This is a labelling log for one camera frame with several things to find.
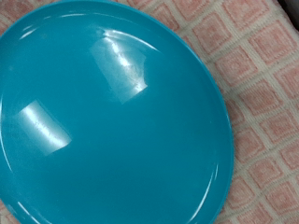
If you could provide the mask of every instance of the patterned tablecloth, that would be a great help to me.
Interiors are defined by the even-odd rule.
[[[275,0],[118,0],[180,35],[217,81],[235,134],[219,224],[299,224],[299,34]],[[0,34],[52,0],[0,0]],[[1,224],[17,223],[0,204]]]

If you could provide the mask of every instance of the turquoise plate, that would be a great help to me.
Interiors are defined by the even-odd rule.
[[[205,224],[232,129],[203,63],[118,3],[42,7],[0,39],[0,198],[22,224]]]

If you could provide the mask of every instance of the checkered cloth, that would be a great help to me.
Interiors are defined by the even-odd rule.
[[[299,35],[275,0],[118,0],[180,35],[218,83],[235,133],[219,224],[299,224]],[[50,0],[0,0],[0,34]],[[2,224],[17,223],[0,204]]]

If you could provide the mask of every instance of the pink patterned fabric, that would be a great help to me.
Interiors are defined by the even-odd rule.
[[[299,224],[299,35],[275,0],[118,0],[180,35],[218,83],[235,174],[218,224]],[[0,34],[51,0],[0,0]],[[0,204],[2,224],[17,221]]]

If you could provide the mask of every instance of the plate rim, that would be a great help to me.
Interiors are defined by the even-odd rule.
[[[150,20],[151,22],[154,22],[155,25],[158,25],[160,26],[161,28],[163,28],[165,31],[167,31],[172,37],[174,37],[178,42],[179,44],[183,45],[184,48],[186,48],[188,50],[189,53],[192,54],[192,56],[196,59],[197,62],[199,62],[201,64],[201,67],[204,69],[204,72],[206,74],[206,76],[208,77],[212,87],[213,87],[213,90],[216,92],[217,94],[217,97],[219,99],[219,103],[221,104],[221,107],[222,107],[222,113],[224,113],[223,115],[225,116],[225,121],[226,121],[226,126],[227,126],[227,129],[229,130],[229,138],[230,138],[230,148],[227,148],[227,150],[229,150],[229,153],[231,155],[231,159],[230,159],[230,169],[229,169],[229,178],[227,180],[227,184],[226,184],[226,187],[225,187],[225,193],[223,194],[222,196],[222,199],[221,199],[221,202],[219,203],[219,206],[218,206],[218,209],[215,210],[215,213],[214,213],[214,216],[213,218],[210,220],[210,222],[208,224],[213,224],[217,217],[219,216],[220,212],[221,212],[221,209],[223,208],[225,202],[226,202],[226,199],[227,199],[227,196],[228,196],[228,193],[229,193],[229,190],[230,190],[230,187],[232,185],[232,181],[233,181],[233,174],[234,174],[234,164],[235,164],[235,145],[234,145],[234,135],[233,135],[233,127],[232,127],[232,123],[231,123],[231,120],[230,120],[230,116],[228,114],[228,110],[227,110],[227,107],[226,107],[226,104],[224,102],[224,99],[223,99],[223,96],[221,94],[221,91],[219,89],[219,87],[217,86],[216,84],[216,81],[214,79],[214,77],[211,75],[211,73],[208,71],[208,69],[206,68],[206,65],[201,61],[201,59],[199,58],[199,56],[192,50],[192,48],[181,38],[179,37],[174,31],[172,31],[170,28],[168,28],[166,25],[164,25],[163,23],[161,23],[160,21],[156,20],[155,18],[151,17],[151,15],[141,11],[141,10],[138,10],[136,8],[133,8],[133,7],[129,7],[129,6],[126,6],[122,3],[119,3],[119,2],[114,2],[113,0],[60,0],[58,2],[52,2],[52,3],[49,3],[49,4],[46,4],[45,6],[42,6],[42,7],[38,7],[28,13],[26,13],[25,15],[23,15],[22,17],[20,17],[19,19],[17,19],[16,21],[14,21],[3,33],[2,35],[0,36],[0,43],[1,41],[3,40],[3,37],[6,36],[8,33],[10,33],[11,30],[14,29],[14,27],[19,24],[20,22],[24,21],[27,17],[30,17],[31,15],[33,14],[36,14],[38,11],[41,11],[41,10],[44,10],[48,7],[54,7],[56,5],[63,5],[63,4],[69,4],[69,3],[99,3],[99,4],[108,4],[108,5],[112,5],[112,6],[115,6],[115,7],[120,7],[120,8],[124,8],[126,10],[128,10],[130,13],[136,13],[138,14],[139,16],[142,16],[144,17],[145,19],[147,20]],[[3,202],[3,204],[6,206],[9,205],[7,204],[4,200],[2,200],[2,197],[1,197],[1,192],[0,192],[0,200]],[[8,211],[9,211],[16,219],[20,220],[20,217],[18,214],[15,214],[13,213],[13,208],[7,208]],[[28,221],[28,224],[36,224],[31,218],[26,220]]]

